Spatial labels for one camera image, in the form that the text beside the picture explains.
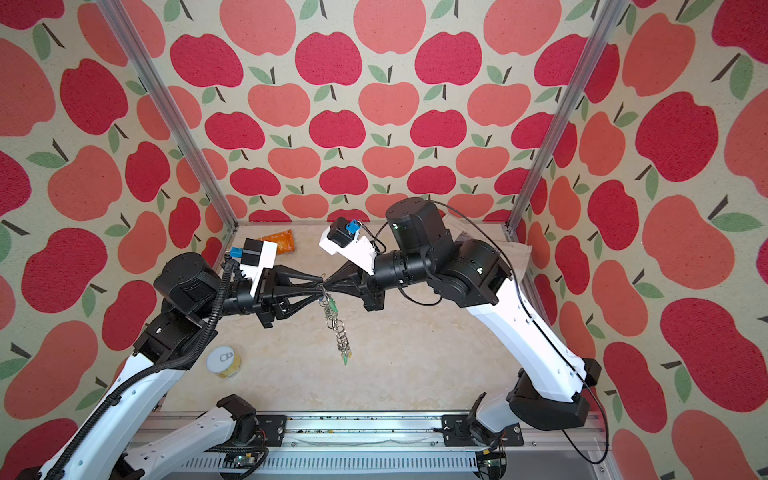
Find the metal ring plate with keyrings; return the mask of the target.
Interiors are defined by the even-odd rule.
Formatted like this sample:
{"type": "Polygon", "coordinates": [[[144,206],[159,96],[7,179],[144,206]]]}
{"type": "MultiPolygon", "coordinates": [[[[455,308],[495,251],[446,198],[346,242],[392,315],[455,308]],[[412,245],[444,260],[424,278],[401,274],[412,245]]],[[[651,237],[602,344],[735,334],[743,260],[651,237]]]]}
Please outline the metal ring plate with keyrings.
{"type": "Polygon", "coordinates": [[[340,353],[344,365],[349,363],[352,351],[347,336],[344,322],[339,318],[338,307],[334,298],[326,290],[322,290],[319,300],[325,317],[326,327],[334,333],[337,350],[340,353]]]}

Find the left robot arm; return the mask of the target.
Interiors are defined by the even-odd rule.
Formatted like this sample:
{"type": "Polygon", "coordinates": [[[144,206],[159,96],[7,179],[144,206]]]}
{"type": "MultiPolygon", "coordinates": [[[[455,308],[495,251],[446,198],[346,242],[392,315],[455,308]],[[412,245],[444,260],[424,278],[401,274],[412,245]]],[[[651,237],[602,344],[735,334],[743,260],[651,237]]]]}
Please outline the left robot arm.
{"type": "Polygon", "coordinates": [[[248,251],[216,273],[199,254],[180,254],[154,282],[162,312],[145,328],[106,396],[58,452],[20,479],[163,479],[201,453],[221,454],[246,479],[274,441],[255,408],[232,394],[190,424],[144,447],[129,444],[161,398],[191,369],[225,316],[256,315],[266,326],[287,319],[324,293],[322,278],[248,251]]]}

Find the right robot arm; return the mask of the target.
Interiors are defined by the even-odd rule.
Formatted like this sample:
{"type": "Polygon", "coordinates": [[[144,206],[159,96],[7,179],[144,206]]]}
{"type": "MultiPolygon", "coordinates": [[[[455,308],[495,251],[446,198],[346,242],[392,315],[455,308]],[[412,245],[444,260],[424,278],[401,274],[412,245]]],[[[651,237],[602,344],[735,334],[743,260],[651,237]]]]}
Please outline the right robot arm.
{"type": "Polygon", "coordinates": [[[489,237],[454,239],[436,203],[420,197],[393,204],[386,220],[397,247],[384,253],[357,221],[339,217],[323,232],[320,247],[346,259],[324,288],[379,311],[387,291],[424,283],[491,330],[521,369],[509,392],[478,397],[462,435],[495,447],[503,432],[520,422],[540,431],[584,426],[601,367],[554,334],[524,295],[501,248],[489,237]]]}

